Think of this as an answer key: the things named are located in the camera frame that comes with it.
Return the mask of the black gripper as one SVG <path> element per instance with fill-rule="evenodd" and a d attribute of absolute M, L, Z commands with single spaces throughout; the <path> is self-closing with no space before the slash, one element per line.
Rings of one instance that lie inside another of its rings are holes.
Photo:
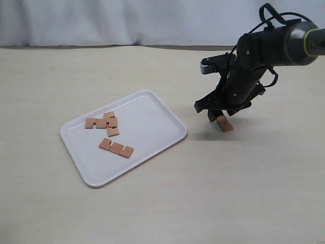
<path fill-rule="evenodd" d="M 195 102 L 196 112 L 208 110 L 208 119 L 214 122 L 224 116 L 222 110 L 226 110 L 228 116 L 233 116 L 241 109 L 250 107 L 251 100 L 266 91 L 259 82 L 265 72 L 265 67 L 254 70 L 247 70 L 242 66 L 232 67 L 226 80 L 221 81 L 214 91 Z"/>

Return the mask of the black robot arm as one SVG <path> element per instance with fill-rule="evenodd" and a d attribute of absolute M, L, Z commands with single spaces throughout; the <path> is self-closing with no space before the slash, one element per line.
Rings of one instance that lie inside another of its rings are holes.
<path fill-rule="evenodd" d="M 266 86 L 260 79 L 269 71 L 274 75 L 277 66 L 306 66 L 324 55 L 324 29 L 309 21 L 266 27 L 261 32 L 246 33 L 237 43 L 237 53 L 225 53 L 201 61 L 203 75 L 218 73 L 220 81 L 215 90 L 195 101 L 197 113 L 207 110 L 210 121 L 224 111 L 232 116 L 249 108 L 251 101 L 263 95 Z"/>

